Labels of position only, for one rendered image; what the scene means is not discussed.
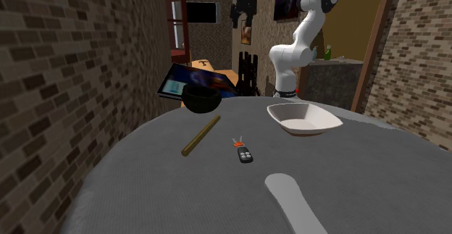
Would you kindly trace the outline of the white angular bowl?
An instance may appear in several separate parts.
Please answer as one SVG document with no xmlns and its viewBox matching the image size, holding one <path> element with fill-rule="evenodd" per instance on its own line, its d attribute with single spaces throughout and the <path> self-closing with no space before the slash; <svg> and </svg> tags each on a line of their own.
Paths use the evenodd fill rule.
<svg viewBox="0 0 452 234">
<path fill-rule="evenodd" d="M 323 134 L 343 124 L 334 114 L 310 103 L 273 104 L 267 111 L 283 130 L 296 136 Z"/>
</svg>

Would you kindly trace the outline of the purple wall picture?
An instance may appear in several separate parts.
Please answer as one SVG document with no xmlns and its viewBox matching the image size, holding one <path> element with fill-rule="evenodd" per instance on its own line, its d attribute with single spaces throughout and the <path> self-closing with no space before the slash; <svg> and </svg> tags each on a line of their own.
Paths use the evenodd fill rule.
<svg viewBox="0 0 452 234">
<path fill-rule="evenodd" d="M 275 0 L 275 21 L 296 18 L 298 13 L 297 0 Z"/>
</svg>

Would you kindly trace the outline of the red wooden shelf cabinet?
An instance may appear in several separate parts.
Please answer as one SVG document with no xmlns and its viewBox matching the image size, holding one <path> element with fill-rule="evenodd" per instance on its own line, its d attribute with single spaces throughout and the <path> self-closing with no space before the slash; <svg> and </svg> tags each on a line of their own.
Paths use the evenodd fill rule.
<svg viewBox="0 0 452 234">
<path fill-rule="evenodd" d="M 174 63 L 187 64 L 191 61 L 188 39 L 186 0 L 165 0 L 169 46 Z"/>
</svg>

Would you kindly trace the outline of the dark stone counter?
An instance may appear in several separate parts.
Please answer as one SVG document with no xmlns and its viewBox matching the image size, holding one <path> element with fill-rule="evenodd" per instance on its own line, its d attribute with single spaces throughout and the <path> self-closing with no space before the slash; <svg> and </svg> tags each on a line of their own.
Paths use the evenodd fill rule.
<svg viewBox="0 0 452 234">
<path fill-rule="evenodd" d="M 362 65 L 352 59 L 316 59 L 301 68 L 298 97 L 350 110 Z"/>
</svg>

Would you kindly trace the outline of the white flat elongated object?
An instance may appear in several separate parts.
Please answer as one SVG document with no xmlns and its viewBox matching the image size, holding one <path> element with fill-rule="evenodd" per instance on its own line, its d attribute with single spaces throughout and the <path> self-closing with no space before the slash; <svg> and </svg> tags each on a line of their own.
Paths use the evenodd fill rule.
<svg viewBox="0 0 452 234">
<path fill-rule="evenodd" d="M 284 212 L 294 234 L 327 234 L 293 177 L 274 173 L 268 175 L 264 183 Z"/>
</svg>

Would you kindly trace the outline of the small orange wall picture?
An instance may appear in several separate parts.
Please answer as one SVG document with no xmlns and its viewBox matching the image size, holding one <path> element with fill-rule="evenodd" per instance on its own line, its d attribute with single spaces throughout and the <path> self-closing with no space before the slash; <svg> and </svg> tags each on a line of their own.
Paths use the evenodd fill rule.
<svg viewBox="0 0 452 234">
<path fill-rule="evenodd" d="M 251 45 L 251 27 L 246 25 L 246 20 L 241 21 L 241 40 L 240 42 L 245 45 Z"/>
</svg>

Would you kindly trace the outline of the olive brown stick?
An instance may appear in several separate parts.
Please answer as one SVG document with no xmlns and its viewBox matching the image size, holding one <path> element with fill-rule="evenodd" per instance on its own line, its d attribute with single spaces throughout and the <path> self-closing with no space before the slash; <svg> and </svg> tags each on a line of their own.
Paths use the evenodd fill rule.
<svg viewBox="0 0 452 234">
<path fill-rule="evenodd" d="M 216 115 L 193 139 L 192 141 L 181 151 L 183 156 L 188 156 L 192 150 L 200 143 L 200 141 L 209 133 L 209 131 L 218 123 L 221 119 L 219 115 Z"/>
</svg>

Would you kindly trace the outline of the grey round table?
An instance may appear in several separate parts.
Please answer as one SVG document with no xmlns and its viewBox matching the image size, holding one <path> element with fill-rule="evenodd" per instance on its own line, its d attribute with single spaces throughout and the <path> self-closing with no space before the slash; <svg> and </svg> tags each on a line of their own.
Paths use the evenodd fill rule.
<svg viewBox="0 0 452 234">
<path fill-rule="evenodd" d="M 293 234 L 264 181 L 298 183 L 327 234 L 452 234 L 452 153 L 337 107 L 321 135 L 284 131 L 273 97 L 224 99 L 221 119 L 179 108 L 141 125 L 94 167 L 61 234 Z"/>
</svg>

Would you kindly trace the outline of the black wall screen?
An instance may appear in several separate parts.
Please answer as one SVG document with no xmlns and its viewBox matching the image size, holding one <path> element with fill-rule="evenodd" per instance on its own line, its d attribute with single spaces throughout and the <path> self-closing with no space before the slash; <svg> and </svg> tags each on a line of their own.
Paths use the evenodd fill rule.
<svg viewBox="0 0 452 234">
<path fill-rule="evenodd" d="M 219 24 L 219 2 L 188 1 L 186 3 L 187 22 L 196 24 Z"/>
</svg>

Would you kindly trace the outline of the black bowl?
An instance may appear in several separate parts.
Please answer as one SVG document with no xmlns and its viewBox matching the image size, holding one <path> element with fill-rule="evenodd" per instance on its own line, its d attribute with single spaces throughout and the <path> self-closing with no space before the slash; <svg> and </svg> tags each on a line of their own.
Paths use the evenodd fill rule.
<svg viewBox="0 0 452 234">
<path fill-rule="evenodd" d="M 187 109 L 203 114 L 215 110 L 222 100 L 222 95 L 214 88 L 187 84 L 183 87 L 181 99 Z"/>
</svg>

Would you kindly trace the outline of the black chair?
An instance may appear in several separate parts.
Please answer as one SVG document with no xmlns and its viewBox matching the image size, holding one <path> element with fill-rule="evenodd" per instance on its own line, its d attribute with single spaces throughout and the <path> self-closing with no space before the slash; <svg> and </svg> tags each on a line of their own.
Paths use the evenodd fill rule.
<svg viewBox="0 0 452 234">
<path fill-rule="evenodd" d="M 260 96 L 257 87 L 258 56 L 247 51 L 239 53 L 236 88 L 242 96 Z"/>
</svg>

